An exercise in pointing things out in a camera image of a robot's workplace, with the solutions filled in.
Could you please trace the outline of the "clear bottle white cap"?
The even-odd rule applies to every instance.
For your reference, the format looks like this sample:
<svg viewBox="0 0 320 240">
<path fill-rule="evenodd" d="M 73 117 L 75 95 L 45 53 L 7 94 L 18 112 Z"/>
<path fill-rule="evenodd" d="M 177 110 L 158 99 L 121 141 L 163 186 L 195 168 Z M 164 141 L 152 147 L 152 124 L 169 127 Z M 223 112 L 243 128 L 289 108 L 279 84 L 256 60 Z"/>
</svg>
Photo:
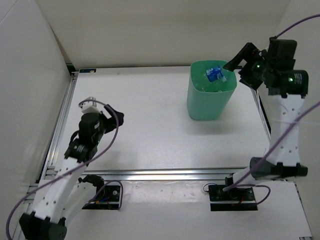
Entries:
<svg viewBox="0 0 320 240">
<path fill-rule="evenodd" d="M 207 93 L 216 93 L 216 92 L 223 92 L 225 88 L 227 87 L 227 79 L 223 77 L 222 79 L 216 80 L 212 82 L 212 91 Z"/>
</svg>

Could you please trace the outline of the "blue label plastic bottle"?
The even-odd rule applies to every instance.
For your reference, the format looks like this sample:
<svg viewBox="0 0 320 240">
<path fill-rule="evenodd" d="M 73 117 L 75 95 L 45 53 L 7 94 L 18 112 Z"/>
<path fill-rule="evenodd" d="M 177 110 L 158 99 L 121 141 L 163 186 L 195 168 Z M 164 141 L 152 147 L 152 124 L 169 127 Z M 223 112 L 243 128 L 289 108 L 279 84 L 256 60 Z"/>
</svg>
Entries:
<svg viewBox="0 0 320 240">
<path fill-rule="evenodd" d="M 209 82 L 215 82 L 217 80 L 221 80 L 224 77 L 222 69 L 220 66 L 215 66 L 205 71 L 207 79 Z"/>
</svg>

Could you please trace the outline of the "green plastic bottle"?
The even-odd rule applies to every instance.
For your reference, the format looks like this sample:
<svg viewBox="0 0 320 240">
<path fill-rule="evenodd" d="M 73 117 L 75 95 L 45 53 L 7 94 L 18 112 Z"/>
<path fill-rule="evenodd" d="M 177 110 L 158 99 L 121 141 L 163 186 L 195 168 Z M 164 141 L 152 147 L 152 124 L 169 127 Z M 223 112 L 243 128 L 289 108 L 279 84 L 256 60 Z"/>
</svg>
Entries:
<svg viewBox="0 0 320 240">
<path fill-rule="evenodd" d="M 211 92 L 213 90 L 213 83 L 207 77 L 195 78 L 192 83 L 194 88 L 200 92 Z"/>
</svg>

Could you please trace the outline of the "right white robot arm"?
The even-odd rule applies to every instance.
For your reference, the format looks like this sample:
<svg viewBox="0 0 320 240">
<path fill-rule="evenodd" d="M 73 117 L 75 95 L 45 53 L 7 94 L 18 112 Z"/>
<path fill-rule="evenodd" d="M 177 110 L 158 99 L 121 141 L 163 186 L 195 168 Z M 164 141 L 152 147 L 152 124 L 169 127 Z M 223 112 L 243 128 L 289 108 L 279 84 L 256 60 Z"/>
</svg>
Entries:
<svg viewBox="0 0 320 240">
<path fill-rule="evenodd" d="M 268 89 L 273 104 L 270 117 L 270 146 L 263 157 L 253 157 L 249 166 L 226 180 L 225 195 L 238 199 L 243 188 L 265 180 L 305 177 L 308 168 L 301 164 L 299 154 L 299 121 L 305 114 L 302 107 L 308 94 L 309 75 L 295 69 L 295 40 L 272 39 L 268 49 L 259 50 L 248 42 L 223 68 L 234 71 L 241 61 L 240 82 L 257 90 Z"/>
</svg>

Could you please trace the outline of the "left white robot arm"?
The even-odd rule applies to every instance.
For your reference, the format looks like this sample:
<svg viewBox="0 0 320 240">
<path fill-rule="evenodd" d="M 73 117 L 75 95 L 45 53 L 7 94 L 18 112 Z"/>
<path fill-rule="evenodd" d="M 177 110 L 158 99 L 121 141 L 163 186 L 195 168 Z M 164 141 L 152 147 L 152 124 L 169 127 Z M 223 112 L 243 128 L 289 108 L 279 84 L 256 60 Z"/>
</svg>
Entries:
<svg viewBox="0 0 320 240">
<path fill-rule="evenodd" d="M 27 240 L 63 240 L 68 225 L 82 208 L 105 194 L 102 177 L 88 175 L 81 178 L 89 164 L 99 158 L 98 145 L 102 137 L 117 133 L 124 123 L 124 114 L 110 105 L 104 109 L 106 117 L 97 109 L 97 101 L 82 102 L 82 116 L 64 153 L 64 160 L 55 178 L 46 183 L 48 190 L 42 200 L 31 210 L 23 213 L 19 224 Z"/>
</svg>

